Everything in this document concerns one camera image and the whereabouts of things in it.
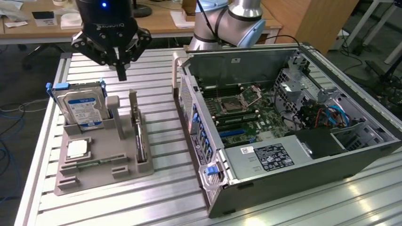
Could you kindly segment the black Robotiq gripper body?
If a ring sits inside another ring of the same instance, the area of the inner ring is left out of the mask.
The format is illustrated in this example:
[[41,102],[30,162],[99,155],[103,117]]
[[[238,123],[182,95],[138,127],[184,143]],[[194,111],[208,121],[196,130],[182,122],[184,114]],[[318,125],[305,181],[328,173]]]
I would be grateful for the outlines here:
[[78,0],[82,32],[98,46],[114,48],[122,64],[123,30],[138,29],[130,0]]

